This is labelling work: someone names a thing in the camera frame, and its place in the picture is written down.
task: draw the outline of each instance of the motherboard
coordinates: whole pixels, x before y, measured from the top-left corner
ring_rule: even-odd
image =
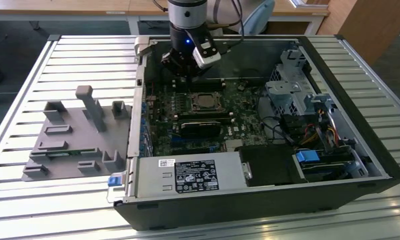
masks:
[[[259,87],[235,78],[181,86],[157,86],[146,97],[154,156],[231,152],[266,144],[255,111]]]

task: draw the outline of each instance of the metal rack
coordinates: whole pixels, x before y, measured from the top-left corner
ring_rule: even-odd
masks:
[[[102,106],[131,104],[135,36],[61,36],[45,44],[0,125],[0,239],[382,239],[400,237],[400,185],[337,210],[137,232],[106,201],[106,176],[22,182],[47,100],[81,107],[79,84]],[[400,164],[400,100],[343,40],[307,37]],[[326,92],[319,75],[317,86]],[[122,196],[115,189],[110,195]]]

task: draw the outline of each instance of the barcode sticker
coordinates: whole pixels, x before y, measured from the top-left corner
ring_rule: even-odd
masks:
[[[173,167],[174,166],[174,159],[159,159],[158,160],[158,167]]]
[[[126,14],[125,11],[107,11],[106,14]]]

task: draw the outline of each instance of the circuit board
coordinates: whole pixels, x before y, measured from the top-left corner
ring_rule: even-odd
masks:
[[[242,146],[266,144],[255,112],[257,90],[257,87],[243,87],[237,79],[226,80],[221,91],[177,92],[167,85],[155,89],[155,94],[146,98],[153,155],[233,151],[225,146],[227,140],[238,140]],[[198,122],[219,122],[218,134],[183,138],[181,125]]]

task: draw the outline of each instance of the warning label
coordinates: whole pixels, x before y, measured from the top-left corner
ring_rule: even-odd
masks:
[[[178,194],[218,190],[214,160],[175,162],[174,185]]]

